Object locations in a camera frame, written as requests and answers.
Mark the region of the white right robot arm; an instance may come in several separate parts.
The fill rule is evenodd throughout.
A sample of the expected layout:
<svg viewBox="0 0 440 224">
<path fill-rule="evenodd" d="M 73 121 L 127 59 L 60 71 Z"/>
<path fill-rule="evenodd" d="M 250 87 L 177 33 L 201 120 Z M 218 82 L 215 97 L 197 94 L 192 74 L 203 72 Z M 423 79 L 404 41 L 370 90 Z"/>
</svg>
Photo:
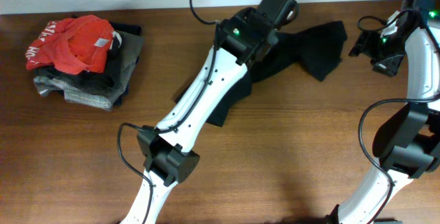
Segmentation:
<svg viewBox="0 0 440 224">
<path fill-rule="evenodd" d="M 380 126 L 373 151 L 364 152 L 371 168 L 357 190 L 325 216 L 325 223 L 376 223 L 389 201 L 425 172 L 439 167 L 439 13 L 433 8 L 403 8 L 362 30 L 351 56 L 365 54 L 375 71 L 394 76 L 408 59 L 404 98 L 380 100 L 362 114 L 358 130 L 374 108 L 402 103 Z"/>
</svg>

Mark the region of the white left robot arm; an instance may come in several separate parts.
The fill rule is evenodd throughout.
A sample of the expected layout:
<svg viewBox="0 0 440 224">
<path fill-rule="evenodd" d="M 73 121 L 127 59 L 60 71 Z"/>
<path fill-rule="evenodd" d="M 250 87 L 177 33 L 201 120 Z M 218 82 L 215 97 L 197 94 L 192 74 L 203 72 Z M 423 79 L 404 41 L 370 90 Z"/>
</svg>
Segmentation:
<svg viewBox="0 0 440 224">
<path fill-rule="evenodd" d="M 155 223 L 171 190 L 199 163 L 197 136 L 224 95 L 276 44 L 285 17 L 246 8 L 216 22 L 214 43 L 203 68 L 173 110 L 155 126 L 130 125 L 144 160 L 140 190 L 123 223 Z"/>
</svg>

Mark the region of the black t-shirt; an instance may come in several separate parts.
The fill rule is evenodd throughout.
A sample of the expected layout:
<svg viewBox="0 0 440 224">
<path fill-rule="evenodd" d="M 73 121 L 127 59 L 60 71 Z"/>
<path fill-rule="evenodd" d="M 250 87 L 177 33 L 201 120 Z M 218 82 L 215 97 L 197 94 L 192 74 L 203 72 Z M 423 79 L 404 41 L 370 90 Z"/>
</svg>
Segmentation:
<svg viewBox="0 0 440 224">
<path fill-rule="evenodd" d="M 254 83 L 272 77 L 294 63 L 301 64 L 316 80 L 323 81 L 341 63 L 347 33 L 342 21 L 332 21 L 295 34 L 281 32 L 278 37 L 277 45 L 221 99 L 207 123 L 222 127 L 229 109 L 251 94 Z"/>
</svg>

